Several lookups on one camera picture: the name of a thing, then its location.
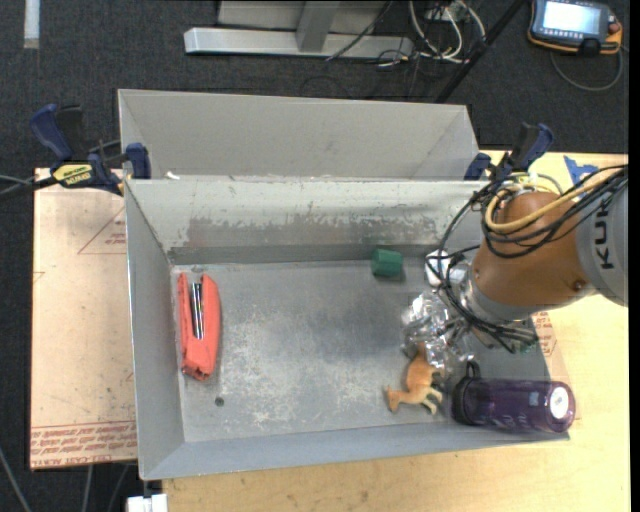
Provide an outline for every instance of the purple water bottle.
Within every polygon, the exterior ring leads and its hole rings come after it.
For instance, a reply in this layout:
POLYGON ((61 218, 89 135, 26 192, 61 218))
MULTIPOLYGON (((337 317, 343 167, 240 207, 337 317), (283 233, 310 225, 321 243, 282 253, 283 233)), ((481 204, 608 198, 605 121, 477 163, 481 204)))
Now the purple water bottle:
POLYGON ((452 402, 453 418, 460 423, 509 430, 565 432, 576 412, 571 388, 563 382, 483 379, 473 361, 452 402))

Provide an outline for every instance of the blue clamp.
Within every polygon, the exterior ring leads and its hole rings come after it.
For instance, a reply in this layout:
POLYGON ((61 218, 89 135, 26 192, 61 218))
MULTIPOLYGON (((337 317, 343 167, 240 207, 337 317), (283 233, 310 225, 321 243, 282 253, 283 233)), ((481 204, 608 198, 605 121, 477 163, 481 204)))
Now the blue clamp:
POLYGON ((494 179, 502 181, 512 171, 527 171, 533 162, 544 155, 553 144, 553 133, 546 125, 522 123, 518 139, 511 153, 505 153, 497 166, 494 179))
POLYGON ((57 107, 53 103, 45 105, 33 114, 29 127, 40 143, 55 153, 58 162, 64 162, 73 157, 73 150, 58 128, 56 111, 57 107))
POLYGON ((125 150, 127 158, 133 166, 133 177, 139 179, 151 178, 151 163, 146 148, 139 142, 133 142, 125 150))
POLYGON ((491 157, 486 153, 478 153, 472 160, 464 175, 465 181, 479 180, 491 164, 491 157))
POLYGON ((57 158, 57 161, 49 169, 51 177, 40 181, 38 188, 59 183, 66 188, 91 187, 122 195, 122 180, 105 164, 114 158, 124 157, 131 161, 134 178, 151 178, 149 156, 145 147, 140 143, 129 144, 124 154, 105 158, 104 161, 102 145, 99 153, 86 149, 86 151, 92 151, 86 160, 74 162, 74 153, 82 152, 81 148, 85 146, 81 133, 81 120, 82 111, 78 108, 73 111, 63 109, 58 112, 57 106, 53 103, 45 105, 31 117, 29 121, 31 131, 42 145, 55 153, 57 158), (63 130, 60 129, 58 118, 70 130, 71 139, 66 137, 63 130), (75 152, 70 141, 75 142, 75 145, 78 146, 75 152))

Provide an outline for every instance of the red stapler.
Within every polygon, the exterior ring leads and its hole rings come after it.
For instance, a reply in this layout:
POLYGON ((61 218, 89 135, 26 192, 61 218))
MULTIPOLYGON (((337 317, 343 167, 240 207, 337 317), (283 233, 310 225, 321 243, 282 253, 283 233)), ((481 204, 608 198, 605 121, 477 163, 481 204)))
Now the red stapler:
POLYGON ((213 373, 220 338, 218 285, 206 274, 189 285, 185 273, 178 278, 182 372, 198 380, 213 373))

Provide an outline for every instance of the cardboard sheet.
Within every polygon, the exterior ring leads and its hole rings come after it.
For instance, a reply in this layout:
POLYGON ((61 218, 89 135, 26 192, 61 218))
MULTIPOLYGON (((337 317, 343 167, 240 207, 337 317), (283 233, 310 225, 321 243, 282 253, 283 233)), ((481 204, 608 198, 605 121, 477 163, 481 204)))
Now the cardboard sheet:
POLYGON ((30 467, 136 458, 124 201, 35 194, 30 467))

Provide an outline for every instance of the toy deer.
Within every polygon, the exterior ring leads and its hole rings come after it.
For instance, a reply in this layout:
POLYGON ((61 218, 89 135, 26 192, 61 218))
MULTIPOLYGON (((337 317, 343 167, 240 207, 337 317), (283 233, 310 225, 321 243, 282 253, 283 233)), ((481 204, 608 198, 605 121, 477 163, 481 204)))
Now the toy deer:
POLYGON ((387 386, 389 409, 396 412, 400 403, 422 404, 431 411, 431 414, 435 414, 438 406, 429 400, 428 396, 431 395, 438 403, 442 403, 442 393, 431 387, 434 373, 441 374, 440 369, 427 362, 424 344, 418 344, 418 352, 407 370, 406 386, 409 391, 395 391, 391 386, 387 386))

